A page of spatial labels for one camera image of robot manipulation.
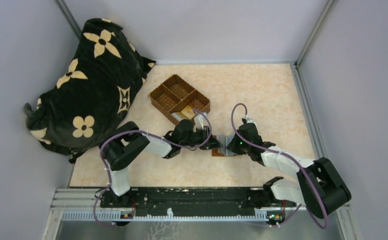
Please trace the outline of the brown leather card holder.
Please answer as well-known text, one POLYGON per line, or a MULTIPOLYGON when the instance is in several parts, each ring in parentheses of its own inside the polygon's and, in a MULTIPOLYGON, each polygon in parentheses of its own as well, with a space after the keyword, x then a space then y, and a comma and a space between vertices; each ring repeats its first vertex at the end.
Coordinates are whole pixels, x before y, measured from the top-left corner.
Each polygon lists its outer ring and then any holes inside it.
POLYGON ((234 134, 231 135, 216 135, 216 140, 221 144, 220 148, 212 149, 211 156, 213 157, 234 157, 236 154, 230 151, 227 146, 234 138, 234 134))

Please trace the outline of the brown woven divided basket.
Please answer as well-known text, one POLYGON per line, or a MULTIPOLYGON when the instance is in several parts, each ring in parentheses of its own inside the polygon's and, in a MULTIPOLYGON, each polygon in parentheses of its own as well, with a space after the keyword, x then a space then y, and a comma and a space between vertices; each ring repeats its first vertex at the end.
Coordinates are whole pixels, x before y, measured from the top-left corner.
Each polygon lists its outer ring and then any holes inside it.
POLYGON ((180 112, 186 106, 201 112, 210 112, 210 100, 177 74, 171 75, 150 92, 148 97, 152 105, 174 125, 179 121, 171 114, 180 112))

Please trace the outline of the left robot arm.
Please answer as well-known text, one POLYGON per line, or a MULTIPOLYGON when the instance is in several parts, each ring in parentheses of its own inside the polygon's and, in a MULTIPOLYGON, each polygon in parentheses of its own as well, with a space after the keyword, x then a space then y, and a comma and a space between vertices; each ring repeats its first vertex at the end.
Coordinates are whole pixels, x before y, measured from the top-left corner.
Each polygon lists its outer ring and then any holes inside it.
POLYGON ((141 153, 170 159, 180 154, 182 148, 213 150, 220 148, 221 143, 212 136, 210 126, 194 128, 192 121, 184 119, 164 136, 140 130, 135 122, 129 121, 117 128, 98 147, 109 177, 108 186, 113 192, 112 200, 118 206, 125 207, 132 200, 128 166, 141 153))

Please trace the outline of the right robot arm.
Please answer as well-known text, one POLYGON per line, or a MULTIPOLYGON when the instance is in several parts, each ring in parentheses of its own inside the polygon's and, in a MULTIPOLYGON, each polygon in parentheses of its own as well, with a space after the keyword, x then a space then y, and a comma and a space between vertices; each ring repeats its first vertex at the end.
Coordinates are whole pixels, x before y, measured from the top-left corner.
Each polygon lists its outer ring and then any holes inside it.
POLYGON ((349 188, 328 158, 298 157, 273 142, 263 141, 255 122, 249 118, 243 119, 227 148, 291 177, 274 177, 264 184, 263 199, 269 206, 288 200, 304 205, 312 215, 324 219, 352 199, 349 188))

